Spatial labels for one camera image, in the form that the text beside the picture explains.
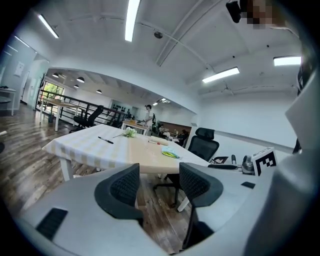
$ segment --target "marker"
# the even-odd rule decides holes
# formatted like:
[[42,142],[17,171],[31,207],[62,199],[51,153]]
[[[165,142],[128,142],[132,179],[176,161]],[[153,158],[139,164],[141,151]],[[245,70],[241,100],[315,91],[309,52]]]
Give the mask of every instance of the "marker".
[[107,139],[105,139],[105,138],[101,138],[101,137],[99,137],[99,136],[98,136],[98,138],[101,139],[101,140],[103,140],[103,141],[105,141],[105,142],[108,142],[108,143],[110,143],[110,144],[113,144],[113,142],[110,141],[110,140],[107,140]]

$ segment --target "wooden floor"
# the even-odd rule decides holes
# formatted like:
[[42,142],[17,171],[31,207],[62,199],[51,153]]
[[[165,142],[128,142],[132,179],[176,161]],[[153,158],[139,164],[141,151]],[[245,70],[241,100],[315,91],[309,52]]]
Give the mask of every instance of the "wooden floor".
[[[0,193],[13,216],[26,210],[45,194],[64,182],[59,159],[42,150],[53,139],[66,135],[72,125],[59,121],[48,123],[45,115],[39,123],[40,113],[21,104],[14,116],[0,116],[0,137],[5,149],[0,154]],[[77,175],[90,175],[92,167],[72,162]],[[153,185],[162,181],[155,174],[141,174],[137,195],[138,208],[143,212],[143,229],[167,253],[178,253],[186,236],[191,208],[182,212],[169,207],[174,200],[174,189],[159,187],[156,193]],[[179,203],[185,194],[180,192]]]

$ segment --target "trash can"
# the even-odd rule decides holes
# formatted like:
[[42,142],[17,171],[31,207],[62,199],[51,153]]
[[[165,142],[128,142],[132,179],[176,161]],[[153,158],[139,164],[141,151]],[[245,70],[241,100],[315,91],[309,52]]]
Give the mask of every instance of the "trash can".
[[53,123],[54,122],[54,114],[52,112],[49,114],[48,122],[49,123]]

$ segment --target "fluorescent light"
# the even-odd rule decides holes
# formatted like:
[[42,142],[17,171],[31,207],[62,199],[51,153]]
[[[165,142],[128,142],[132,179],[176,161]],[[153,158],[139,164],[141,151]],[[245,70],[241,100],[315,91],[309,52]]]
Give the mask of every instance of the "fluorescent light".
[[215,75],[212,75],[212,76],[210,76],[208,78],[205,78],[202,81],[204,83],[209,83],[209,82],[212,82],[214,80],[225,78],[225,77],[229,77],[229,76],[236,75],[236,74],[239,74],[239,73],[240,73],[239,69],[237,67],[234,67],[234,68],[228,69],[226,71],[223,71],[223,72],[217,73]]
[[22,41],[19,37],[17,37],[17,36],[14,36],[16,39],[18,39],[21,43],[23,43],[25,46],[28,46],[29,48],[30,48],[30,46],[29,45],[27,45],[24,41]]
[[11,48],[12,50],[18,52],[15,48],[13,48],[12,46],[10,46],[9,44],[7,44],[6,46],[8,46],[8,47]]
[[10,54],[9,52],[6,52],[5,50],[4,50],[4,52],[5,52],[6,54],[8,54],[8,55],[12,56],[12,54]]
[[301,57],[276,57],[273,58],[275,66],[284,66],[284,65],[301,65]]
[[124,36],[124,39],[129,42],[132,42],[132,38],[134,37],[134,29],[135,29],[135,23],[136,23],[139,4],[140,4],[140,0],[129,0],[128,11],[126,13],[125,36]]
[[42,21],[42,23],[45,25],[45,27],[51,32],[51,34],[55,38],[59,38],[59,36],[56,34],[56,32],[54,32],[52,27],[49,25],[49,23],[46,21],[46,19],[42,15],[38,15],[38,18],[40,19],[40,21]]

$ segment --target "office chair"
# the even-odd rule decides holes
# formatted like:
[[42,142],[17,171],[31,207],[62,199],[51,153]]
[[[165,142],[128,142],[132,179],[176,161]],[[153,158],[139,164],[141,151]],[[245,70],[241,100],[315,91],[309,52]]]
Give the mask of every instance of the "office chair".
[[[191,139],[191,143],[188,150],[196,156],[209,162],[212,156],[216,153],[216,151],[219,148],[219,143],[217,141],[214,141],[214,138],[215,130],[207,128],[198,128],[195,131],[195,136],[193,136]],[[167,178],[169,178],[172,181],[172,183],[156,184],[153,186],[153,189],[156,190],[157,187],[174,187],[174,203],[171,205],[171,207],[174,208],[176,207],[178,202],[179,189],[182,190],[182,187],[180,186],[180,176],[176,173],[167,174],[164,180],[167,180]]]
[[86,119],[86,117],[75,116],[73,120],[77,122],[78,128],[75,130],[71,130],[69,133],[77,132],[87,127],[94,126],[95,119],[104,111],[104,106],[99,105],[96,110]]

